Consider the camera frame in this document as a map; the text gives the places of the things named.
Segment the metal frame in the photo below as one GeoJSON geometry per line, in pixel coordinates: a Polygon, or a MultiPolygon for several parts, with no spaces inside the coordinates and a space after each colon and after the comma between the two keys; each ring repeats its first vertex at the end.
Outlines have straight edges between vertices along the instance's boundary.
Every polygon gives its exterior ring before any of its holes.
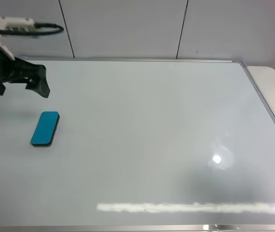
{"type": "MultiPolygon", "coordinates": [[[[141,61],[141,62],[225,62],[239,63],[260,97],[263,105],[275,123],[275,114],[264,98],[259,86],[247,66],[240,60],[198,60],[198,59],[77,59],[77,58],[30,58],[27,60],[63,61],[141,61]]],[[[274,231],[275,225],[148,225],[148,226],[17,226],[0,227],[0,232],[180,232],[180,231],[274,231]]]]}

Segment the robotic arm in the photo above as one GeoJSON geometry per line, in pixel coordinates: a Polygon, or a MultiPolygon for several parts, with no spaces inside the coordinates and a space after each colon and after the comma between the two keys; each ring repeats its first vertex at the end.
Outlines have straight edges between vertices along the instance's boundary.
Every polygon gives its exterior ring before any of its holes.
{"type": "MultiPolygon", "coordinates": [[[[50,23],[35,23],[32,19],[0,17],[1,35],[42,36],[57,34],[63,27],[50,23]],[[41,28],[54,28],[52,31],[41,28]]],[[[26,89],[33,90],[44,98],[48,98],[50,89],[46,80],[44,65],[36,65],[15,58],[14,55],[0,42],[0,95],[5,92],[4,82],[26,83],[26,89]]]]}

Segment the whiteboard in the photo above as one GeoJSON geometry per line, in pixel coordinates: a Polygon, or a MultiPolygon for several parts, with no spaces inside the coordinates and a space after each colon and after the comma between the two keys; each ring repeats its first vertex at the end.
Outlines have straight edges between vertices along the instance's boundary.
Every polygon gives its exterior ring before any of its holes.
{"type": "Polygon", "coordinates": [[[275,124],[240,64],[34,63],[48,99],[0,96],[0,226],[275,224],[275,124]]]}

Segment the blue eraser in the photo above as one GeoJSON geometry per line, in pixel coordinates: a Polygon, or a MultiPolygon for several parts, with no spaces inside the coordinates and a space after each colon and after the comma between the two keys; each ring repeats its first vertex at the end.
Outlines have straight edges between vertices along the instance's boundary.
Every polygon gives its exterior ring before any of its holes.
{"type": "Polygon", "coordinates": [[[42,112],[31,139],[33,146],[51,146],[59,122],[56,111],[42,112]]]}

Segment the black cable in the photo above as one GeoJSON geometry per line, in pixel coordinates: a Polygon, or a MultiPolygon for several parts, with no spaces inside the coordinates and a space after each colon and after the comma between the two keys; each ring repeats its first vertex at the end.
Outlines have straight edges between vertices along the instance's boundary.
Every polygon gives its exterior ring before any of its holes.
{"type": "Polygon", "coordinates": [[[12,30],[1,30],[0,35],[22,35],[22,36],[39,36],[39,35],[53,35],[64,31],[64,28],[54,23],[35,23],[35,28],[56,28],[57,30],[52,31],[12,31],[12,30]]]}

